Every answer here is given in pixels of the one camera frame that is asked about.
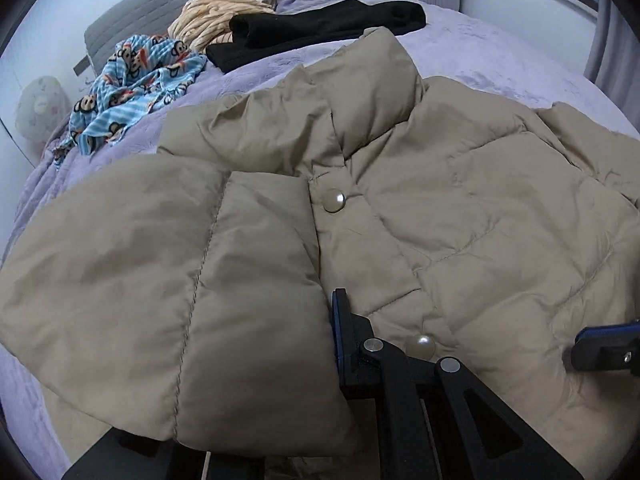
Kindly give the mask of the blue monkey print fabric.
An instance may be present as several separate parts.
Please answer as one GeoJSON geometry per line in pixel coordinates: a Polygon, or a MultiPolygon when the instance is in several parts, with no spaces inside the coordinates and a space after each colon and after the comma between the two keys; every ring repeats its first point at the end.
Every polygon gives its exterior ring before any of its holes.
{"type": "Polygon", "coordinates": [[[114,47],[87,94],[73,106],[67,133],[53,151],[60,166],[76,148],[89,156],[120,142],[140,120],[186,94],[206,56],[179,39],[134,35],[114,47]]]}

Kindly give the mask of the white plush toy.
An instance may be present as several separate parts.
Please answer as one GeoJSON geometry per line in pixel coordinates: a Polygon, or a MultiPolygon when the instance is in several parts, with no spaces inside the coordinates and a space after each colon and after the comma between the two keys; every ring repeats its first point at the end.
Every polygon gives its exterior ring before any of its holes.
{"type": "Polygon", "coordinates": [[[17,133],[24,139],[41,144],[70,114],[70,99],[58,80],[41,76],[23,90],[15,116],[17,133]]]}

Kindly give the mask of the black folded garment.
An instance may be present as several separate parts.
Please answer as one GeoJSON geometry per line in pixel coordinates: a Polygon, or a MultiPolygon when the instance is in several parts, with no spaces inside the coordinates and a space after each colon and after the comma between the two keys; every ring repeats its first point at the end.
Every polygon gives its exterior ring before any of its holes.
{"type": "Polygon", "coordinates": [[[384,27],[401,36],[423,28],[426,23],[423,6],[399,0],[377,4],[344,0],[288,15],[235,15],[230,21],[232,41],[210,44],[206,56],[226,74],[271,55],[313,44],[356,39],[368,28],[384,27]]]}

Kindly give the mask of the yellow striped fuzzy garment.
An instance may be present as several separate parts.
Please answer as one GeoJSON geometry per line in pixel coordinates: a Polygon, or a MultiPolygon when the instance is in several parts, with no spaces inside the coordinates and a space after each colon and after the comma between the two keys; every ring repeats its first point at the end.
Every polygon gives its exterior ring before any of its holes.
{"type": "Polygon", "coordinates": [[[189,0],[167,29],[172,39],[204,53],[210,44],[231,44],[230,21],[237,15],[273,14],[274,4],[264,0],[189,0]]]}

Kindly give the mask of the grey curtain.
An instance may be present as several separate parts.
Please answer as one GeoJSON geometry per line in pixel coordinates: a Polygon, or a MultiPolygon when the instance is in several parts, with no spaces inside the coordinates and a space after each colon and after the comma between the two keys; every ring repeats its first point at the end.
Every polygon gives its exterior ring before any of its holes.
{"type": "Polygon", "coordinates": [[[599,0],[585,76],[639,129],[639,39],[612,0],[599,0]]]}

